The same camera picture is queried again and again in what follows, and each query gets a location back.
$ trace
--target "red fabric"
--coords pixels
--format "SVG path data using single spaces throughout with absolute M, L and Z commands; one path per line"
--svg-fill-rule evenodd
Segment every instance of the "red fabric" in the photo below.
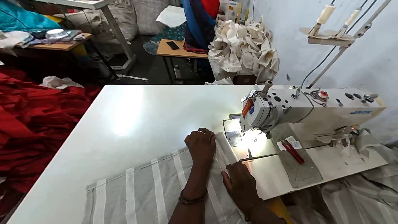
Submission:
M 219 0 L 201 0 L 203 7 L 206 12 L 213 18 L 216 19 L 217 13 L 220 8 Z
M 99 87 L 64 90 L 23 81 L 0 67 L 0 221 L 27 193 L 66 140 Z
M 186 42 L 184 43 L 184 50 L 186 50 L 188 52 L 197 53 L 197 54 L 207 54 L 207 52 L 209 51 L 209 49 L 192 47 L 191 45 L 187 44 Z

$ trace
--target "industrial sewing machine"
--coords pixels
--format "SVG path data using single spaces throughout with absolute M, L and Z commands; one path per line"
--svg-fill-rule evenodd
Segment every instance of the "industrial sewing machine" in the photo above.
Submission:
M 236 124 L 227 127 L 237 119 L 224 123 L 231 147 L 247 151 L 247 144 L 251 145 L 253 155 L 247 156 L 272 154 L 267 141 L 271 138 L 293 136 L 305 149 L 327 145 L 344 139 L 386 108 L 377 94 L 357 88 L 298 91 L 296 86 L 271 86 L 268 81 L 263 90 L 253 90 L 241 100 L 244 110 L 239 116 L 239 130 Z

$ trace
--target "sewing machine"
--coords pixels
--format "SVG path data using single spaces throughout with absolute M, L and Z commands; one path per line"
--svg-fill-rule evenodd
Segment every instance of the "sewing machine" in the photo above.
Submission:
M 241 100 L 246 111 L 239 117 L 240 136 L 256 129 L 270 139 L 272 133 L 286 131 L 278 128 L 288 126 L 303 148 L 317 147 L 345 138 L 386 108 L 377 94 L 356 88 L 298 91 L 295 86 L 271 86 L 269 81 Z

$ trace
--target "thread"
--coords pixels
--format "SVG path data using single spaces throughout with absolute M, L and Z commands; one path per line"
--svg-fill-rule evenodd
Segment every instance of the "thread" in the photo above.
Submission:
M 358 14 L 361 12 L 361 9 L 357 9 L 355 10 L 355 12 L 353 12 L 350 16 L 350 18 L 345 22 L 344 25 L 349 26 L 352 21 L 354 21 L 354 19 L 358 16 Z
M 335 9 L 336 7 L 334 5 L 326 5 L 316 22 L 319 24 L 325 24 Z

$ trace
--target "jack logo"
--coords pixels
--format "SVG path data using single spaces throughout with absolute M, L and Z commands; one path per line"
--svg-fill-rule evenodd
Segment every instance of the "jack logo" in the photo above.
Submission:
M 350 114 L 370 114 L 373 110 L 357 110 L 354 112 L 351 112 Z

